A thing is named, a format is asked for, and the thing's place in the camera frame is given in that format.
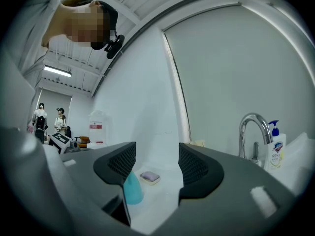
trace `red label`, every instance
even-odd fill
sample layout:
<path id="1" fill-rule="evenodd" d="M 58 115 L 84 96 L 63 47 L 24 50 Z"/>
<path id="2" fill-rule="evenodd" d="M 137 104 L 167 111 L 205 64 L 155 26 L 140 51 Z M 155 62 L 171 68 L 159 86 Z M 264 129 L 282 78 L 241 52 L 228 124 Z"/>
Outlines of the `red label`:
<path id="1" fill-rule="evenodd" d="M 90 129 L 101 129 L 102 128 L 102 125 L 90 125 Z"/>

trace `curved faucet spout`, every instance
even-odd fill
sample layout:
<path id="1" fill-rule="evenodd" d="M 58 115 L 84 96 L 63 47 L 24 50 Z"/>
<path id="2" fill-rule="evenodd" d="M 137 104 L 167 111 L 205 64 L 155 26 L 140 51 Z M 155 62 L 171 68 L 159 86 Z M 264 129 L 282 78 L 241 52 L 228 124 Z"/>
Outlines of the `curved faucet spout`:
<path id="1" fill-rule="evenodd" d="M 272 135 L 270 134 L 270 129 L 268 122 L 259 114 L 249 113 L 245 115 L 240 124 L 239 128 L 239 151 L 238 156 L 245 158 L 245 130 L 246 125 L 249 121 L 255 122 L 261 130 L 262 137 L 264 139 L 264 144 L 269 144 L 273 142 Z"/>

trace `neck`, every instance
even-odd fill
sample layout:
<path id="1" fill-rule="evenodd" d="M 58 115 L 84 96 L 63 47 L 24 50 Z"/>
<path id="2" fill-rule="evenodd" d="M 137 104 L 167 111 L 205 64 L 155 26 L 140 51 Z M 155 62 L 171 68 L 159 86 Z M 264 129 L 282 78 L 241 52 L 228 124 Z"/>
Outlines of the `neck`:
<path id="1" fill-rule="evenodd" d="M 56 12 L 49 23 L 49 26 L 43 36 L 42 46 L 48 47 L 51 38 L 65 34 L 65 26 L 71 14 L 76 11 L 75 7 L 59 4 Z"/>

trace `pump nozzle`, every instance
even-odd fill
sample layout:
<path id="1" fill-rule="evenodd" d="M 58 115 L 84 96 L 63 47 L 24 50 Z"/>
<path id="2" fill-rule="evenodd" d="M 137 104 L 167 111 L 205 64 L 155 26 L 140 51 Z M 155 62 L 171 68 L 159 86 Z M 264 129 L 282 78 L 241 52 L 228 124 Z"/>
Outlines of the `pump nozzle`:
<path id="1" fill-rule="evenodd" d="M 274 126 L 274 129 L 272 130 L 272 136 L 278 136 L 279 135 L 279 129 L 276 127 L 278 121 L 279 120 L 273 120 L 273 121 L 268 123 L 269 125 L 273 124 L 273 126 Z"/>

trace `hair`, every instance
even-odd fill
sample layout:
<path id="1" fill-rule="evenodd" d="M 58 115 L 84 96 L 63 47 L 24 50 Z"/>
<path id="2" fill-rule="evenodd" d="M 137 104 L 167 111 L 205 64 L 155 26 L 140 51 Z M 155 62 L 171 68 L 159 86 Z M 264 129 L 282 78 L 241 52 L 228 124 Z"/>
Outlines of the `hair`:
<path id="1" fill-rule="evenodd" d="M 92 2 L 93 0 L 62 0 L 64 6 L 78 7 Z"/>

